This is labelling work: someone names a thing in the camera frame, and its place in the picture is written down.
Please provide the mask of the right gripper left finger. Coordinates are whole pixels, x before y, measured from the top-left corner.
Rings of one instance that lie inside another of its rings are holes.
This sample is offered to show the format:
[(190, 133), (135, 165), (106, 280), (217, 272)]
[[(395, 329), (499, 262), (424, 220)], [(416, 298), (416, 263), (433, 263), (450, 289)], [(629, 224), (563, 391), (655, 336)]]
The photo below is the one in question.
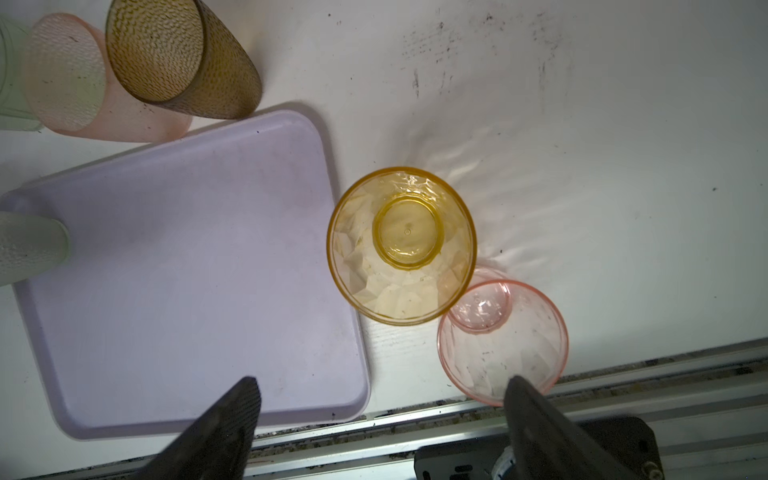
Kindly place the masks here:
[(242, 378), (133, 477), (241, 480), (260, 411), (257, 380)]

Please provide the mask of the pale green short glass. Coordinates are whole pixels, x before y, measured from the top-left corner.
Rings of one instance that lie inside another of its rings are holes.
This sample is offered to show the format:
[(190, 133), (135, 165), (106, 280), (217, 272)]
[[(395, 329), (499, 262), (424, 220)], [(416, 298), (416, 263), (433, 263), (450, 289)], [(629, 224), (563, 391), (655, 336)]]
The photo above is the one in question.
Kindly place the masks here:
[(46, 272), (63, 263), (69, 254), (69, 233), (58, 220), (1, 213), (2, 286)]

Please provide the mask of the pink faceted glass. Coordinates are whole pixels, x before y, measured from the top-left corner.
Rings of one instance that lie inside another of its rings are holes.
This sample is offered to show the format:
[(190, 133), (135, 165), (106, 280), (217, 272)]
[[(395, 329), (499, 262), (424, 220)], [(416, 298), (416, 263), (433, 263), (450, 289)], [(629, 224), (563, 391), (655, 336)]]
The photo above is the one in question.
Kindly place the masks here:
[(569, 335), (560, 311), (543, 292), (481, 265), (441, 318), (437, 352), (459, 391), (500, 406), (515, 376), (542, 394), (557, 383), (567, 363)]

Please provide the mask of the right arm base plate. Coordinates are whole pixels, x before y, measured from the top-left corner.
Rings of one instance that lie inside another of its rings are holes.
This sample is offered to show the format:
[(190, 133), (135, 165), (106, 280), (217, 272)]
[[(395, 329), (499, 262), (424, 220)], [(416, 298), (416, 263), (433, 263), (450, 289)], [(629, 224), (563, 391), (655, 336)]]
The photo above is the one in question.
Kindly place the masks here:
[[(644, 479), (666, 477), (655, 434), (637, 417), (580, 422), (602, 449)], [(414, 457), (418, 479), (515, 479), (506, 437), (494, 435), (419, 448)]]

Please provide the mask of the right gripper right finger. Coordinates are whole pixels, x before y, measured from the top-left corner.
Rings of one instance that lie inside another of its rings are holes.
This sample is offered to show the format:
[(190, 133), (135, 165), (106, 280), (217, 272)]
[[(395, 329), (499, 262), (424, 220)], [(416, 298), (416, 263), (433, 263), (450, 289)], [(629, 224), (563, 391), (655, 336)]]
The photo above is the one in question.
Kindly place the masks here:
[(622, 479), (624, 466), (521, 376), (503, 408), (518, 479)]

